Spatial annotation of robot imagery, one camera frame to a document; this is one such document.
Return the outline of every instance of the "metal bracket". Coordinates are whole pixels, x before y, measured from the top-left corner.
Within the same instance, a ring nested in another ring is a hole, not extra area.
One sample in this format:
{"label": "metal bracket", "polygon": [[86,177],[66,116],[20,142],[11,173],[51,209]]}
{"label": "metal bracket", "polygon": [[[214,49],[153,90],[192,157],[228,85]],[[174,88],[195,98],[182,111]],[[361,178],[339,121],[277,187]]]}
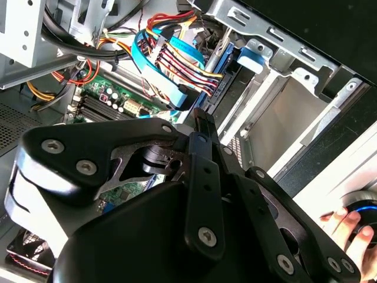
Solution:
{"label": "metal bracket", "polygon": [[[194,2],[189,0],[189,3],[195,6]],[[334,62],[329,61],[234,0],[213,1],[206,15],[213,16],[240,34],[258,35],[268,40],[316,71],[323,66],[327,66],[333,71],[338,69],[338,65]]]}
{"label": "metal bracket", "polygon": [[81,41],[91,42],[93,46],[96,46],[104,28],[106,17],[113,8],[114,0],[90,0],[83,24],[78,22],[81,14],[85,12],[81,9],[82,2],[82,0],[76,0],[72,14],[70,34]]}

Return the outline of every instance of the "blue plastic latch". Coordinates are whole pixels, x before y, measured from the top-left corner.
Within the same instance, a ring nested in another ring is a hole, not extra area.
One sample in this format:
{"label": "blue plastic latch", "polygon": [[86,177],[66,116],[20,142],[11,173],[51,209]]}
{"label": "blue plastic latch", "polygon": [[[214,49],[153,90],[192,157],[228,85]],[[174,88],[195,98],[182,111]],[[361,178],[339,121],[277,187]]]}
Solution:
{"label": "blue plastic latch", "polygon": [[263,71],[264,58],[248,48],[242,48],[237,62],[256,74]]}

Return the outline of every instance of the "cooling fan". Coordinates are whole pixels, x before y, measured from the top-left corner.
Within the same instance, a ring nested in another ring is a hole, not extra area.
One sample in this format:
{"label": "cooling fan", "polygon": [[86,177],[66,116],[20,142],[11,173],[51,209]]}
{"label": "cooling fan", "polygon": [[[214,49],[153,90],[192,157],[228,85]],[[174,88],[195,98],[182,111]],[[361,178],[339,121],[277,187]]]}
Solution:
{"label": "cooling fan", "polygon": [[27,271],[47,277],[55,263],[46,241],[26,229],[21,229],[8,245],[7,262]]}

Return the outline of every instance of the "hand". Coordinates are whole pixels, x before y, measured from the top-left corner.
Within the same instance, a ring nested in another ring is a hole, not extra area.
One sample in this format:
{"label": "hand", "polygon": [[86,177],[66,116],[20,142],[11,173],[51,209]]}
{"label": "hand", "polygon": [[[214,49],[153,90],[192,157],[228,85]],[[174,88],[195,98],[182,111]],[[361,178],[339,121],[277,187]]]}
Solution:
{"label": "hand", "polygon": [[377,276],[377,245],[372,249],[367,249],[374,232],[372,227],[365,226],[347,246],[348,239],[360,219],[360,213],[356,211],[348,213],[345,208],[341,208],[333,215],[322,217],[320,221],[323,225],[322,229],[360,269],[361,282],[364,283]]}

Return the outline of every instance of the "ventilation grille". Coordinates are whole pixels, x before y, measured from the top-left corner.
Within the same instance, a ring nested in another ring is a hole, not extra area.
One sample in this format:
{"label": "ventilation grille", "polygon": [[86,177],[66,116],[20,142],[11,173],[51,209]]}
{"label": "ventilation grille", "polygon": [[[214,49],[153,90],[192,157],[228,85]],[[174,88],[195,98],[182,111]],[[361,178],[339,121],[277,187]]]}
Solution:
{"label": "ventilation grille", "polygon": [[0,103],[0,156],[17,145],[21,135],[41,123]]}
{"label": "ventilation grille", "polygon": [[240,165],[242,167],[242,155],[241,155],[240,139],[238,137],[233,137],[229,145],[232,148],[232,151],[237,155],[238,162],[240,163]]}

